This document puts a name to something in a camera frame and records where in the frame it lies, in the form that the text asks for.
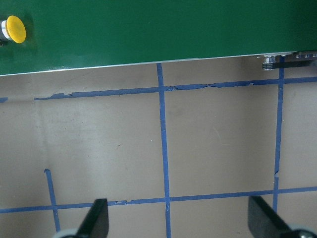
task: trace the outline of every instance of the green surface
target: green surface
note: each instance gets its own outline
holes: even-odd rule
[[[317,49],[316,0],[2,0],[0,75]]]

